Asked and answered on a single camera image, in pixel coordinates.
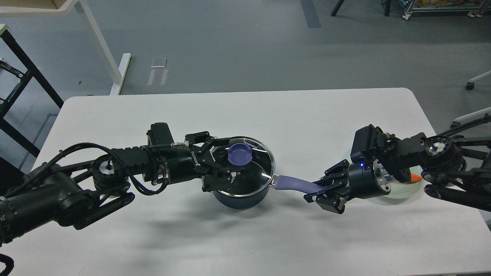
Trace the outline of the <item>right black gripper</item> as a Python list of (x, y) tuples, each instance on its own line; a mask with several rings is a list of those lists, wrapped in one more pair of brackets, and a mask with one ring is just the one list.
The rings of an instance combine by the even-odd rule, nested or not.
[[(344, 159), (325, 171), (324, 176), (313, 182), (323, 187), (343, 187), (343, 196), (348, 199), (371, 199), (391, 192), (391, 184), (384, 176), (375, 176), (374, 169), (363, 164), (350, 164)], [(323, 210), (342, 214), (347, 197), (329, 193), (330, 189), (308, 193), (303, 196), (308, 203), (317, 203)]]

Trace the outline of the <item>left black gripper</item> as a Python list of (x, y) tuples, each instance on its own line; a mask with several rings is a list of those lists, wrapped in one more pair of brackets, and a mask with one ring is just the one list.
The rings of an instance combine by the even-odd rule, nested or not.
[(235, 177), (245, 171), (245, 166), (237, 166), (229, 161), (216, 163), (202, 161), (201, 156), (208, 154), (212, 147), (227, 146), (231, 138), (216, 138), (208, 131), (189, 133), (185, 141), (188, 149), (166, 149), (165, 171), (169, 184), (182, 183), (202, 178), (203, 192), (227, 191), (232, 187)]

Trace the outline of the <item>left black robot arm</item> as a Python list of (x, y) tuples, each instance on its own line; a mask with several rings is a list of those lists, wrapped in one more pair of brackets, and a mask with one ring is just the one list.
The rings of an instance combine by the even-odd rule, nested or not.
[(208, 131), (176, 143), (167, 123), (152, 124), (148, 144), (109, 149), (77, 143), (31, 173), (1, 196), (1, 244), (55, 221), (81, 230), (129, 205), (136, 191), (157, 195), (175, 183), (202, 178), (204, 192), (227, 190), (244, 165), (218, 164), (211, 150), (230, 138)]

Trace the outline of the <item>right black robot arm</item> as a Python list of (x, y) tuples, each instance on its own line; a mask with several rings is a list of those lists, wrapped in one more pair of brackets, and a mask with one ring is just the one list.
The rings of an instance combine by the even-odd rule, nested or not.
[(356, 131), (351, 161), (344, 159), (328, 168), (304, 199), (326, 211), (342, 214), (351, 199), (388, 195), (392, 182), (410, 183), (410, 168), (422, 168), (429, 196), (490, 211), (490, 152), (472, 150), (490, 147), (490, 137), (465, 138), (461, 131), (489, 123), (490, 115), (462, 123), (436, 136), (418, 133), (400, 139), (368, 125)]

